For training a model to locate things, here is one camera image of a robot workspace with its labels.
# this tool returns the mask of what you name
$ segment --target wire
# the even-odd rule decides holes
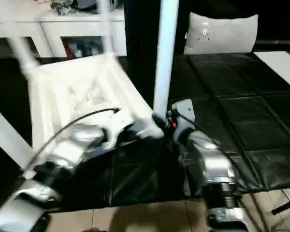
[[[285,197],[288,199],[288,201],[290,202],[290,198],[287,196],[287,194],[285,193],[284,190],[281,189],[281,192],[285,195]]]
[[[183,118],[184,120],[186,120],[187,122],[191,123],[193,126],[195,126],[196,128],[198,128],[200,131],[202,131],[203,133],[205,133],[205,130],[197,123],[195,123],[194,121],[192,121],[191,119],[187,118],[186,116],[183,116],[181,113],[179,113],[178,110],[173,110],[173,113],[176,116],[180,116],[181,118]]]
[[[73,120],[72,122],[68,123],[66,126],[64,126],[63,128],[61,128],[60,130],[58,130],[35,154],[35,156],[33,157],[33,159],[31,160],[30,164],[28,165],[27,169],[25,171],[27,171],[30,166],[36,161],[36,159],[38,158],[38,156],[44,151],[44,149],[59,135],[61,134],[64,130],[66,130],[68,127],[70,127],[72,124],[74,124],[75,122],[78,122],[86,117],[89,117],[91,115],[95,115],[101,112],[105,112],[105,111],[119,111],[118,108],[107,108],[107,109],[102,109],[102,110],[97,110],[88,114],[85,114],[75,120]]]

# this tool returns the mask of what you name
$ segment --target tile floor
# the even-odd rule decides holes
[[[290,189],[285,193],[290,198]],[[262,211],[266,226],[249,194],[243,203],[263,232],[290,231],[290,209],[280,215],[271,210],[287,202],[280,190],[254,194]],[[119,208],[84,210],[53,214],[47,232],[81,232],[91,227],[108,232],[207,232],[203,201],[179,201],[139,204]]]

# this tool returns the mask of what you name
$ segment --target white cushion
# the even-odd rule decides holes
[[[258,15],[212,19],[190,13],[184,54],[251,52],[258,30]]]

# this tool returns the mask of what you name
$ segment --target cluttered shelf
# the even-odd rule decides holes
[[[13,10],[11,14],[16,22],[101,21],[99,14],[75,12],[69,15],[58,15],[51,9],[49,2],[40,4],[33,0],[9,0],[9,2]],[[123,5],[112,10],[110,18],[111,21],[124,21]]]

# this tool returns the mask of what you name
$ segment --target robotic arm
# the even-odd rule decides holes
[[[181,151],[197,158],[208,225],[222,232],[256,231],[238,205],[230,161],[215,141],[193,124],[194,117],[191,100],[176,102],[169,112],[169,122],[176,124],[174,142]],[[45,213],[58,206],[78,164],[115,149],[117,136],[123,131],[131,130],[142,137],[144,131],[147,136],[163,136],[152,124],[135,122],[122,110],[113,115],[108,126],[73,124],[53,151],[34,165],[33,178],[27,179],[0,208],[0,232],[44,232],[48,224]],[[90,148],[88,157],[84,154]]]
[[[214,231],[256,231],[243,208],[239,207],[235,175],[229,159],[203,131],[195,128],[191,100],[172,105],[176,123],[173,140],[198,159],[202,196],[207,207],[207,224]]]

